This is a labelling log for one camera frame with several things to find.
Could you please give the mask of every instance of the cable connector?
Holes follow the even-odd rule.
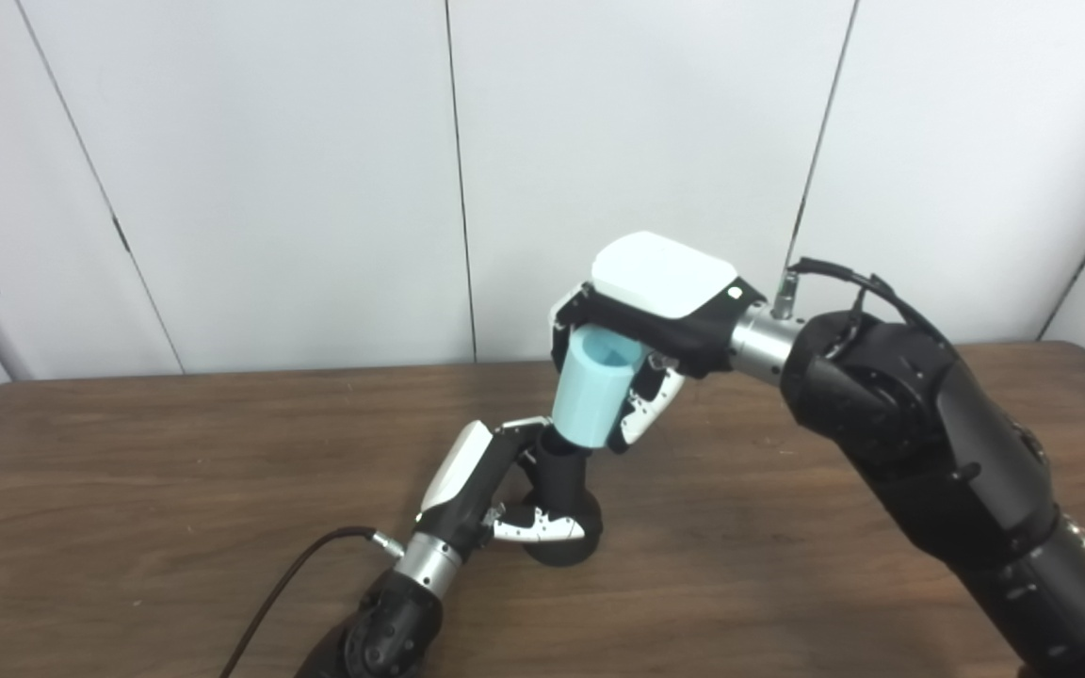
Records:
[[[375,529],[374,535],[371,535],[371,541],[374,541],[374,545],[383,549],[383,552],[392,557],[393,560],[404,558],[404,545],[379,532],[379,529]]]

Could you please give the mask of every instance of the robotic hand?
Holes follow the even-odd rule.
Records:
[[[796,320],[802,274],[857,284],[856,304]],[[866,314],[866,295],[903,322]],[[728,263],[636,232],[608,245],[590,282],[556,305],[552,332],[552,417],[463,431],[404,557],[298,675],[417,673],[447,585],[492,537],[526,541],[548,565],[588,558],[602,530],[584,486],[589,451],[627,449],[686,378],[740,372],[778,387],[799,424],[839,446],[911,543],[956,574],[1026,675],[1085,678],[1085,532],[1056,506],[1032,433],[882,279],[803,259],[768,304]],[[515,462],[534,492],[525,506],[492,507]]]

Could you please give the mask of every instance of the black cable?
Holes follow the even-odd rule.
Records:
[[[334,529],[334,532],[329,532],[328,535],[320,537],[318,540],[312,541],[312,546],[304,549],[304,553],[301,553],[301,558],[296,559],[296,562],[292,563],[292,566],[288,567],[288,572],[284,572],[283,578],[279,580],[279,584],[275,585],[271,589],[270,596],[267,596],[267,600],[263,601],[261,606],[258,609],[258,613],[254,614],[254,621],[250,622],[250,626],[246,627],[245,634],[241,635],[241,640],[238,640],[237,649],[233,649],[232,656],[229,656],[229,661],[225,664],[225,669],[220,670],[220,678],[229,678],[232,675],[232,670],[237,668],[238,661],[241,661],[242,653],[245,653],[246,645],[250,644],[250,640],[254,638],[254,632],[258,631],[258,625],[261,624],[264,617],[270,612],[271,605],[275,605],[276,598],[283,592],[283,589],[288,588],[288,583],[292,580],[292,576],[296,576],[296,572],[304,567],[304,563],[307,562],[309,558],[312,558],[314,553],[317,553],[321,546],[326,546],[329,541],[334,539],[340,539],[343,537],[365,537],[370,540],[374,536],[374,527],[341,527]]]
[[[923,314],[918,312],[916,306],[907,304],[907,302],[904,302],[902,297],[896,295],[895,290],[892,289],[885,280],[878,278],[877,274],[871,274],[869,278],[865,278],[865,276],[857,274],[847,267],[832,265],[830,261],[812,259],[810,257],[802,257],[800,261],[789,267],[789,270],[799,274],[825,274],[827,278],[843,280],[843,282],[851,282],[853,284],[857,284],[857,286],[860,286],[861,289],[866,289],[867,291],[873,293],[875,296],[885,300],[886,304],[895,306],[895,310],[898,311],[898,315],[901,315],[903,320],[907,321],[908,324],[921,328],[921,330],[926,331],[932,340],[935,340],[935,343],[946,348],[948,353],[957,355],[956,348],[953,347],[952,342],[948,342],[946,335],[937,330],[937,328],[927,320],[927,318],[923,318]]]

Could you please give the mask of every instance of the metal connector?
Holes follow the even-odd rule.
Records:
[[[1085,549],[1085,527],[1082,527],[1076,520],[1067,514],[1062,514],[1062,523],[1067,527],[1067,532],[1071,533],[1077,539],[1077,543]]]
[[[393,560],[400,560],[404,558],[404,545],[400,541],[396,541],[392,537],[384,535],[382,532],[375,532],[371,536],[371,541],[379,548],[383,549],[383,552],[392,557]]]
[[[781,287],[773,299],[773,320],[789,320],[793,317],[793,297],[797,296],[797,273],[784,271]]]

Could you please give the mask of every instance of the wood grain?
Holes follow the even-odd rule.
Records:
[[[1085,353],[965,350],[1046,444],[1085,524]],[[550,411],[550,366],[21,382],[0,386],[0,677],[206,677],[320,533],[405,536],[471,419]],[[471,559],[427,675],[1010,678],[1016,657],[937,562],[905,543],[839,451],[776,392],[690,383],[589,484],[602,548],[548,570]],[[525,481],[507,482],[507,497]],[[386,560],[329,546],[237,675],[290,675]]]

